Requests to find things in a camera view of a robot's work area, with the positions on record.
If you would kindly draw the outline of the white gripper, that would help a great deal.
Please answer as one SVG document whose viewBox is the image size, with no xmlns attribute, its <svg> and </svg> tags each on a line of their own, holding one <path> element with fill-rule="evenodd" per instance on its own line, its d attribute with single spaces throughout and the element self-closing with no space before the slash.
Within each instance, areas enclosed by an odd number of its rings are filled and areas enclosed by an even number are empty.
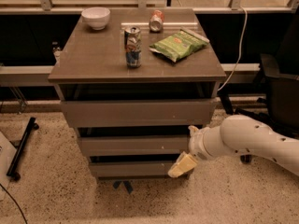
<svg viewBox="0 0 299 224">
<path fill-rule="evenodd" d="M 178 156 L 178 159 L 168 171 L 168 175 L 172 178 L 188 173 L 198 164 L 198 160 L 213 160 L 204 144 L 204 136 L 209 131 L 209 128 L 198 129 L 190 125 L 188 129 L 190 131 L 189 151 L 191 154 L 183 151 Z"/>
</svg>

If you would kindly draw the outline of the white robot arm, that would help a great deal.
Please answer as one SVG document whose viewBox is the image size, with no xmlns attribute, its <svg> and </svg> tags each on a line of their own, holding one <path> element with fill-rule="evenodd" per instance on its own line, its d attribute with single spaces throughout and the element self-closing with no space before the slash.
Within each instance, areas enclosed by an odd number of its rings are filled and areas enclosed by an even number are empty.
<svg viewBox="0 0 299 224">
<path fill-rule="evenodd" d="M 254 155 L 273 161 L 299 175 L 299 140 L 274 132 L 268 125 L 244 115 L 232 115 L 220 126 L 198 129 L 191 125 L 189 153 L 183 151 L 168 171 L 176 178 L 200 161 L 220 156 Z"/>
</svg>

